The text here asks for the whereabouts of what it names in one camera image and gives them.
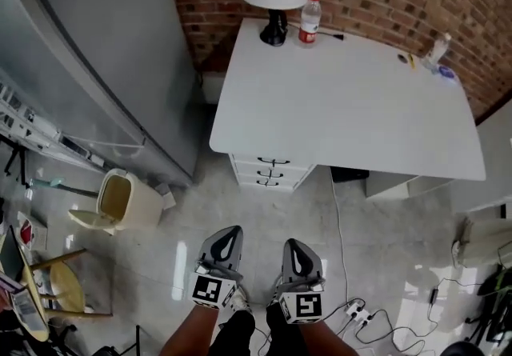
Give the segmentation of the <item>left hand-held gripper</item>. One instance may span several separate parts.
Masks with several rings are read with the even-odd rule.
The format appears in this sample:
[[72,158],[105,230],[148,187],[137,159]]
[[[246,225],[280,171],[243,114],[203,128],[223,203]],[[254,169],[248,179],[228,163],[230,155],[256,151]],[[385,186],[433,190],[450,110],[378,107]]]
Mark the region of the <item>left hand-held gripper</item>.
[[209,236],[190,275],[188,298],[198,306],[223,310],[234,296],[242,276],[243,230],[229,226]]

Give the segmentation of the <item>white desk drawer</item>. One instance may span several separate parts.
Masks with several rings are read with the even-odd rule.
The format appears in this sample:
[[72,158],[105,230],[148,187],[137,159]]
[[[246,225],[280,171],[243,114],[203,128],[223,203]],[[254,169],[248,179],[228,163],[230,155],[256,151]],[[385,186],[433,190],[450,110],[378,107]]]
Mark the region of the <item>white desk drawer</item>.
[[298,187],[297,182],[292,182],[284,178],[239,175],[237,176],[237,180],[240,186],[251,186],[264,190],[293,192]]
[[258,164],[239,164],[237,172],[240,175],[256,178],[273,178],[288,182],[298,182],[306,174],[307,170],[288,166],[265,166]]
[[266,165],[272,167],[288,167],[297,170],[308,170],[311,164],[298,162],[297,160],[279,159],[279,158],[268,158],[268,157],[255,157],[247,156],[242,154],[233,154],[232,157],[237,162],[246,162],[259,165]]

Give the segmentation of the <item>person's left forearm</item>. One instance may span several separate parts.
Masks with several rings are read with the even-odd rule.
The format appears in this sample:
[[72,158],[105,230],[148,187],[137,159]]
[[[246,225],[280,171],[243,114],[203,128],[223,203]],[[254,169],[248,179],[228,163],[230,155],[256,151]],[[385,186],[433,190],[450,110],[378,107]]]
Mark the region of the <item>person's left forearm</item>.
[[207,356],[219,311],[195,306],[167,340],[159,356]]

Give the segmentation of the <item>person's right forearm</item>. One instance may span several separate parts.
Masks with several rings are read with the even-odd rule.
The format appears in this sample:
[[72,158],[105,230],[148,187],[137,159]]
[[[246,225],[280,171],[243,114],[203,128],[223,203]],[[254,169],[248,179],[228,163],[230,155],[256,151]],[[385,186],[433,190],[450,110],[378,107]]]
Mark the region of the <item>person's right forearm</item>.
[[324,321],[300,327],[310,356],[359,356]]

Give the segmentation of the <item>white power strip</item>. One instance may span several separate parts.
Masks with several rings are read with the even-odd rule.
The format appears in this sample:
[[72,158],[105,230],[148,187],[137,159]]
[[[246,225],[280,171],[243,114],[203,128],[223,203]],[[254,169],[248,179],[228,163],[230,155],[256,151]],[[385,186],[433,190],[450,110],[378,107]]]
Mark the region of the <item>white power strip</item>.
[[357,298],[346,305],[346,315],[358,326],[366,326],[372,319],[370,312],[366,309],[366,302]]

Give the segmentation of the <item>person's black trousers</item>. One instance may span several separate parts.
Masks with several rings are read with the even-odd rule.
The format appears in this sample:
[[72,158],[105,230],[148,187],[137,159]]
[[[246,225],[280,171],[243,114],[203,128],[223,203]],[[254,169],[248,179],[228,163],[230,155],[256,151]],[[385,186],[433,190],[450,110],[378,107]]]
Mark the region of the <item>person's black trousers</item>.
[[[266,308],[271,342],[266,356],[310,356],[296,325],[288,324],[279,304]],[[250,356],[250,339],[255,319],[247,310],[238,310],[225,323],[209,348],[207,356]]]

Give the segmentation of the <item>white crumpled paper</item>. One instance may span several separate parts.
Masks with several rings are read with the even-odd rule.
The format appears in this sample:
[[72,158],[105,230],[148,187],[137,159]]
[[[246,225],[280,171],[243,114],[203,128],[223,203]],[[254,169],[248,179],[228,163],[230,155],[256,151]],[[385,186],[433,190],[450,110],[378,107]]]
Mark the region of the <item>white crumpled paper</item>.
[[168,210],[176,206],[175,197],[168,184],[160,183],[155,187],[155,190],[162,196],[164,210]]

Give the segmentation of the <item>cream trash bin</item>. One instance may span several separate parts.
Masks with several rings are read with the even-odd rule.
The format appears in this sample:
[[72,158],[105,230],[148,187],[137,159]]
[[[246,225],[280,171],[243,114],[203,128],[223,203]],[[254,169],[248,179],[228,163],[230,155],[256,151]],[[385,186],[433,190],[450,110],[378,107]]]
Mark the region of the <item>cream trash bin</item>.
[[164,210],[164,198],[134,174],[112,169],[104,177],[96,209],[69,210],[70,219],[90,230],[114,235],[121,230],[155,228]]

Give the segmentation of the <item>teal dustpan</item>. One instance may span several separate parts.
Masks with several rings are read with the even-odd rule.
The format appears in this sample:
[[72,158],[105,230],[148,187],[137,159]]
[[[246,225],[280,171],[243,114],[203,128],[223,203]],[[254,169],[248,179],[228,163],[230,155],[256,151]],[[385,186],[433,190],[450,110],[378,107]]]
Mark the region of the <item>teal dustpan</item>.
[[31,188],[38,188],[38,187],[45,187],[45,188],[52,188],[57,190],[64,190],[66,192],[70,192],[73,194],[79,194],[82,196],[87,196],[89,198],[97,198],[99,196],[99,193],[97,191],[91,191],[91,190],[83,190],[75,187],[66,186],[63,184],[63,181],[61,178],[54,178],[50,181],[44,181],[37,178],[32,178],[29,181],[29,186]]

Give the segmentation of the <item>red white paper sheet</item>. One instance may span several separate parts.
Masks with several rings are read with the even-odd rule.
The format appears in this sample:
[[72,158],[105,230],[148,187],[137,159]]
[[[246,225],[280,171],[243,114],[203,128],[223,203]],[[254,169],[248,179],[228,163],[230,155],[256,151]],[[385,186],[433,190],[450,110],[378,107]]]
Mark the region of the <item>red white paper sheet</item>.
[[20,243],[30,251],[44,251],[47,248],[48,229],[36,218],[17,212],[18,228],[16,236]]

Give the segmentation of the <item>white shelving rack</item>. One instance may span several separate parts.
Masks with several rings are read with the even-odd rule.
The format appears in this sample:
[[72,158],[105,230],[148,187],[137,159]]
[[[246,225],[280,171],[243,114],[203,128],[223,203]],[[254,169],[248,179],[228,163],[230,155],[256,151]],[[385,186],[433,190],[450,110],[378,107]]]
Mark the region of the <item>white shelving rack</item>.
[[42,156],[94,172],[106,172],[102,158],[66,138],[55,125],[35,113],[3,70],[0,70],[0,134]]

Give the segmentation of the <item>blue printed plastic wrapper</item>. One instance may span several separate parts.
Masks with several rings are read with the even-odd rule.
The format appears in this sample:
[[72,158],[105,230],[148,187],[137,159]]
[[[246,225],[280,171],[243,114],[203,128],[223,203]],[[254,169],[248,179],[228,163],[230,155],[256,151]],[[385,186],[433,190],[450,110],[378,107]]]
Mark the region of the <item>blue printed plastic wrapper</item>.
[[434,75],[439,75],[450,80],[456,80],[458,78],[456,73],[451,68],[443,65],[436,65],[436,67],[432,69],[432,73]]

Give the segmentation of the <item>red label water bottle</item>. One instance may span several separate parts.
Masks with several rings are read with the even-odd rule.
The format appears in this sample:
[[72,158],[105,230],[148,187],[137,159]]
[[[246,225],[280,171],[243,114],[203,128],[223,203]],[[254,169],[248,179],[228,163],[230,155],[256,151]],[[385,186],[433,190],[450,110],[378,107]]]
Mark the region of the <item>red label water bottle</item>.
[[320,0],[308,0],[301,12],[298,32],[298,39],[301,44],[310,46],[315,43],[321,18]]

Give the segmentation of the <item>clear plastic bottle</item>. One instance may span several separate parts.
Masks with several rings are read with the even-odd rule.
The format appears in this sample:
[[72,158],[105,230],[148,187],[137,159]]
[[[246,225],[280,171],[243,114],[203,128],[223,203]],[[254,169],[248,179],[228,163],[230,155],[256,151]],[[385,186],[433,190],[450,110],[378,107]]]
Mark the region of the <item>clear plastic bottle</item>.
[[424,67],[431,69],[437,66],[438,62],[448,51],[451,39],[452,37],[449,33],[444,33],[434,42],[432,47],[422,59],[422,64]]

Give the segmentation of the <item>black metal frame stand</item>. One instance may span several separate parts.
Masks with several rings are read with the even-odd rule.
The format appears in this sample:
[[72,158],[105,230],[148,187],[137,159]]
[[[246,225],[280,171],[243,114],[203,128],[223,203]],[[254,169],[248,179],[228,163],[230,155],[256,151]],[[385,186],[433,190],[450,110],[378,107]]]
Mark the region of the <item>black metal frame stand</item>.
[[479,346],[485,339],[500,345],[508,334],[512,334],[512,267],[498,265],[480,285],[477,296],[482,299],[482,312],[476,318],[465,320],[467,325],[477,324],[465,341]]

